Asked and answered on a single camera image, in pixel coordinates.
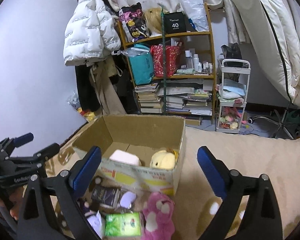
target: red patterned gift bag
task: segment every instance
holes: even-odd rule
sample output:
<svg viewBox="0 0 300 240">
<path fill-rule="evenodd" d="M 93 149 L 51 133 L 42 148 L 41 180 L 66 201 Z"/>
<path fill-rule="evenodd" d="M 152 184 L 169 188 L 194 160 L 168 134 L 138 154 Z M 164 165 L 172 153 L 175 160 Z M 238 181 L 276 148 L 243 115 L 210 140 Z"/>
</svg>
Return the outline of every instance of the red patterned gift bag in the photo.
<svg viewBox="0 0 300 240">
<path fill-rule="evenodd" d="M 180 46 L 166 46 L 166 70 L 167 77 L 171 77 L 178 69 L 180 62 Z M 163 46 L 151 46 L 151 54 L 154 62 L 156 77 L 163 77 Z"/>
</svg>

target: yellow plush toy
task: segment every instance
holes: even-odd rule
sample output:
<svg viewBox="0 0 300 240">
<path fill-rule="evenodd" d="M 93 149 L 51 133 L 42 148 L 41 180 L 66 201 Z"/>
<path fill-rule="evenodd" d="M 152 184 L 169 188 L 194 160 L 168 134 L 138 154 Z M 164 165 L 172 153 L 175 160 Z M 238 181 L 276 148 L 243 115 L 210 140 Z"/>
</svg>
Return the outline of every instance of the yellow plush toy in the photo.
<svg viewBox="0 0 300 240">
<path fill-rule="evenodd" d="M 174 150 L 162 150 L 152 155 L 150 168 L 172 170 L 176 165 L 176 153 Z"/>
</svg>

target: white puffer jacket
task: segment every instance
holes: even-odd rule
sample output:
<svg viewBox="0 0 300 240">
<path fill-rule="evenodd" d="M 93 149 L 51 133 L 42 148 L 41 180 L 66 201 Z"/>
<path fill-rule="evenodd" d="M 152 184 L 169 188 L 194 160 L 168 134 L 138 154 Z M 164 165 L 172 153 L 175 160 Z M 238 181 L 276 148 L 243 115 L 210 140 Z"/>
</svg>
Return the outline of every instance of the white puffer jacket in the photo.
<svg viewBox="0 0 300 240">
<path fill-rule="evenodd" d="M 66 66 L 103 61 L 121 42 L 102 0 L 79 0 L 65 31 Z"/>
</svg>

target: green packaging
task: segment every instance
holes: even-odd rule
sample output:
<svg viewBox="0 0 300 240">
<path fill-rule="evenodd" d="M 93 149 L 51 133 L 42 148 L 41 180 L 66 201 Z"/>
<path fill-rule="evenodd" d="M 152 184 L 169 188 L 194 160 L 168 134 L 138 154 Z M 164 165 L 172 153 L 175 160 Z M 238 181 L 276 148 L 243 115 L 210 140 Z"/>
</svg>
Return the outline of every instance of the green packaging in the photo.
<svg viewBox="0 0 300 240">
<path fill-rule="evenodd" d="M 139 213 L 110 214 L 106 217 L 106 236 L 141 236 Z"/>
</svg>

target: metal screw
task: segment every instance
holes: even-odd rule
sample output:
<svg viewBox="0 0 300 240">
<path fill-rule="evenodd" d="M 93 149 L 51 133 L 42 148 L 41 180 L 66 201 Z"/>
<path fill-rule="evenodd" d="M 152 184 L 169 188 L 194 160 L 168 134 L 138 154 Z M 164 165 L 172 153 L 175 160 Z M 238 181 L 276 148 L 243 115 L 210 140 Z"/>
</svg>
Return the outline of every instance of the metal screw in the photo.
<svg viewBox="0 0 300 240">
<path fill-rule="evenodd" d="M 237 171 L 237 170 L 231 170 L 231 171 L 230 171 L 230 174 L 231 174 L 232 176 L 234 176 L 234 177 L 237 177 L 237 176 L 239 175 L 239 171 Z"/>
<path fill-rule="evenodd" d="M 269 176 L 266 175 L 266 174 L 262 174 L 262 175 L 261 175 L 261 178 L 262 178 L 263 180 L 268 180 L 268 179 L 269 179 Z"/>
<path fill-rule="evenodd" d="M 68 176 L 68 174 L 69 174 L 69 171 L 67 171 L 67 170 L 63 170 L 60 172 L 61 177 L 66 177 L 66 176 Z"/>
<path fill-rule="evenodd" d="M 34 175 L 31 176 L 30 179 L 31 179 L 32 181 L 35 181 L 37 178 L 38 178 L 38 175 L 37 175 L 37 174 L 34 174 Z"/>
</svg>

